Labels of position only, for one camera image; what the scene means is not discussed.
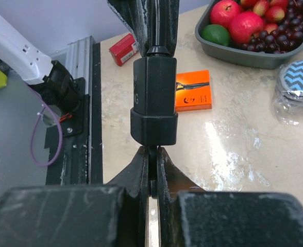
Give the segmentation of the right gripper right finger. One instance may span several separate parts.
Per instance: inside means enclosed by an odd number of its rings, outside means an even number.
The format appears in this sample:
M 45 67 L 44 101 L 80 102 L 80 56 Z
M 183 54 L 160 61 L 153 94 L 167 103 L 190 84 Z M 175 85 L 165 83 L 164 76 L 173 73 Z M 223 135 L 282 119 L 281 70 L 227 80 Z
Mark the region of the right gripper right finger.
M 158 149 L 161 246 L 303 246 L 303 206 L 278 192 L 205 191 Z

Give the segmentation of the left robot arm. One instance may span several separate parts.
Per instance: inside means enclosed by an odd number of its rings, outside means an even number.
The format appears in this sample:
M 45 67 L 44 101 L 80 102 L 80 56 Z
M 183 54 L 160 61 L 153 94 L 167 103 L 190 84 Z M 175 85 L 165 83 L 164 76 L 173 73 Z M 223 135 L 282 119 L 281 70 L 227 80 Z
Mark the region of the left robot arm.
M 179 1 L 108 1 L 133 34 L 142 57 L 173 57 L 177 44 Z M 71 73 L 28 42 L 0 15 L 0 59 L 48 105 L 76 111 L 81 97 Z

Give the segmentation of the black padlock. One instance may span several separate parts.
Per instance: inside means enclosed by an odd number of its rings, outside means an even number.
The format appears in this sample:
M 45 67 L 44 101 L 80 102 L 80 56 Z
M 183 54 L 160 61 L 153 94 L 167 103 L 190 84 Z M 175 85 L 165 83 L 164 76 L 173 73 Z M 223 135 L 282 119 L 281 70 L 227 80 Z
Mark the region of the black padlock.
M 130 133 L 144 146 L 171 146 L 176 143 L 178 123 L 177 60 L 159 44 L 159 1 L 150 1 L 150 4 L 150 48 L 146 57 L 133 63 Z

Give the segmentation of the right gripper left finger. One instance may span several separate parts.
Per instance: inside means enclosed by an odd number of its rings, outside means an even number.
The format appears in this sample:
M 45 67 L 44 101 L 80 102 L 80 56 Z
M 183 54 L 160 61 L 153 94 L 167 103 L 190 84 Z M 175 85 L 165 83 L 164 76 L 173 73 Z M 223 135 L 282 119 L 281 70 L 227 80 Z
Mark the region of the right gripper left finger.
M 0 197 L 0 246 L 147 246 L 148 151 L 107 184 L 12 188 Z

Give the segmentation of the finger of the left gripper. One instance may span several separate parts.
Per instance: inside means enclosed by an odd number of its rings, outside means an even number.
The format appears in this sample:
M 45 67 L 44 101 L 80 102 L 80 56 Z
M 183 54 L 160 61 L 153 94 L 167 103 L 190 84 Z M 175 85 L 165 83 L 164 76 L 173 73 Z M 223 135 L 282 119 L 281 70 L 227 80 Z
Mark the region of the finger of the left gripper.
M 159 1 L 159 44 L 174 56 L 177 45 L 179 0 Z
M 108 0 L 107 4 L 135 38 L 141 56 L 146 57 L 150 48 L 150 1 Z

